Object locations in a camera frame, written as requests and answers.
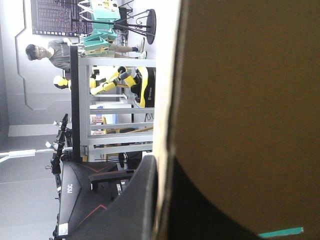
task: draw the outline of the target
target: man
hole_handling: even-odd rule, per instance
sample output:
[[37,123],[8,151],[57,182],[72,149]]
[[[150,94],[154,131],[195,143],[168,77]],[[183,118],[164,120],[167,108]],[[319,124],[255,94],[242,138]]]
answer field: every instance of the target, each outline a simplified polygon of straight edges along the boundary
[[[70,45],[73,43],[69,38],[49,41],[48,47],[36,46],[29,44],[25,48],[25,53],[30,61],[41,60],[48,58],[50,62],[57,68],[69,71],[70,70]],[[109,58],[133,58],[145,59],[147,52],[143,51],[145,39],[143,38],[136,46],[117,46],[110,44],[107,57]],[[139,57],[122,56],[117,53],[138,52],[141,53]]]

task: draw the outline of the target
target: aoc logo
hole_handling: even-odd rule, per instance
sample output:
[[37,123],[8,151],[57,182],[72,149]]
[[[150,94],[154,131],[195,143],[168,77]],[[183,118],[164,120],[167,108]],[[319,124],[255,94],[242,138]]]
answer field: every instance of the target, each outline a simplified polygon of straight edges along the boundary
[[67,189],[67,193],[68,194],[72,194],[72,184],[68,184],[68,189]]

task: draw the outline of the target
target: gray t-shirt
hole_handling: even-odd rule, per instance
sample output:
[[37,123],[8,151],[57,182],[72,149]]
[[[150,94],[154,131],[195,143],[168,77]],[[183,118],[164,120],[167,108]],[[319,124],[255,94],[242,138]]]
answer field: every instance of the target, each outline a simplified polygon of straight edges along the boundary
[[70,47],[62,39],[49,41],[48,47],[54,49],[50,62],[57,68],[69,71]]

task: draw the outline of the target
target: white sneaker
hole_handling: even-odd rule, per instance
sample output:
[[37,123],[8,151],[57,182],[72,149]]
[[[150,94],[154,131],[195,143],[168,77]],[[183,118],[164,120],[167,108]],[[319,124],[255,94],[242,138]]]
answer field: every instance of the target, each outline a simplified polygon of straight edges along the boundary
[[138,56],[138,59],[146,59],[147,58],[147,52],[143,51],[140,56]]
[[141,53],[144,51],[144,46],[145,46],[145,38],[143,37],[135,47],[138,49],[138,53]]

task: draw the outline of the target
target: metal frame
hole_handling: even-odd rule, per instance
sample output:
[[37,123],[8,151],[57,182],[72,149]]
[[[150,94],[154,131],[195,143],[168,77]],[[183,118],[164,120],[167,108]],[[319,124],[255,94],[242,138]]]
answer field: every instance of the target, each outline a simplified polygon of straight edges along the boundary
[[[126,67],[156,67],[153,59],[135,58],[109,58],[109,57],[81,57],[78,58],[78,47],[70,47],[70,72],[71,72],[71,100],[72,100],[72,134],[73,134],[73,160],[81,161],[80,149],[88,146],[89,160],[99,154],[111,154],[133,151],[151,150],[153,132],[128,132],[103,135],[91,135],[91,130],[114,128],[138,128],[151,127],[153,122],[129,122],[105,125],[93,125],[90,115],[95,114],[146,114],[154,113],[153,107],[146,108],[103,108],[90,109],[92,102],[99,102],[97,97],[90,95],[89,76],[91,66],[126,66]],[[93,148],[93,145],[110,145],[121,143],[137,143],[124,146],[111,146],[105,148]]]

